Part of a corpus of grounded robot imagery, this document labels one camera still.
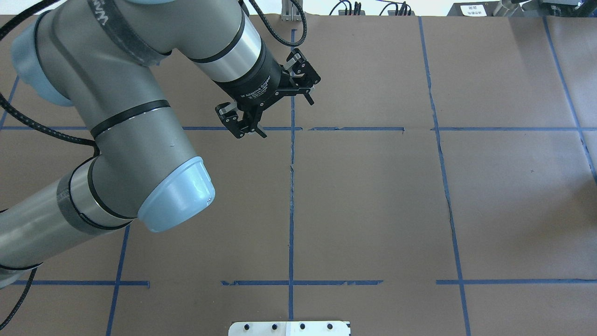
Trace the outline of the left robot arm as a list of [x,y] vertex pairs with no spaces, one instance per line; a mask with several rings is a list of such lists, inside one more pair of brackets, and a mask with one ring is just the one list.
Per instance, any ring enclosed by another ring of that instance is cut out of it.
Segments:
[[215,107],[243,138],[266,134],[262,113],[321,81],[298,46],[279,64],[241,0],[69,0],[42,13],[11,46],[21,80],[73,106],[91,140],[68,136],[1,105],[28,127],[94,148],[91,159],[1,213],[1,287],[46,259],[140,219],[166,231],[208,207],[215,188],[150,70],[180,51],[231,98]]

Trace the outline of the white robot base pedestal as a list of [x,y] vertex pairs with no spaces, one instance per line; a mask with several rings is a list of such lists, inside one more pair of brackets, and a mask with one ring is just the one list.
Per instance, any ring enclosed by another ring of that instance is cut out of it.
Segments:
[[229,336],[351,336],[346,321],[235,322]]

